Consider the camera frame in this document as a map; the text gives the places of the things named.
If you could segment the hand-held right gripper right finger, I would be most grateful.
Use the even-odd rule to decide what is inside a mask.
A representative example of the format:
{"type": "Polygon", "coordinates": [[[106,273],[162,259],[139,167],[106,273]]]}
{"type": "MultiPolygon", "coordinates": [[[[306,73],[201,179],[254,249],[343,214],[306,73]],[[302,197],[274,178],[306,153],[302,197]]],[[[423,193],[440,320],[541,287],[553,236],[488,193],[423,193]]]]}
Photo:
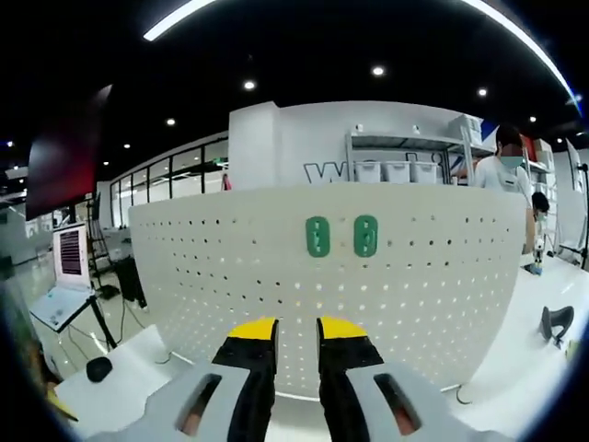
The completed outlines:
{"type": "Polygon", "coordinates": [[[366,331],[317,319],[319,398],[333,441],[500,441],[456,418],[443,394],[401,363],[387,363],[366,331]]]}

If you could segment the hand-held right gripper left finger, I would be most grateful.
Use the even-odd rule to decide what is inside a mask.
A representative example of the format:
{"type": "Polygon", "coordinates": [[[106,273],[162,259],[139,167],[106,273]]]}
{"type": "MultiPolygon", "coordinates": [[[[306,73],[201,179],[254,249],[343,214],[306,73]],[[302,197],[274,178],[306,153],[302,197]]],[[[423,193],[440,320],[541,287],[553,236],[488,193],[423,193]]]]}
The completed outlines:
{"type": "Polygon", "coordinates": [[[151,394],[144,414],[91,441],[263,441],[275,402],[279,321],[235,327],[210,362],[151,394]]]}

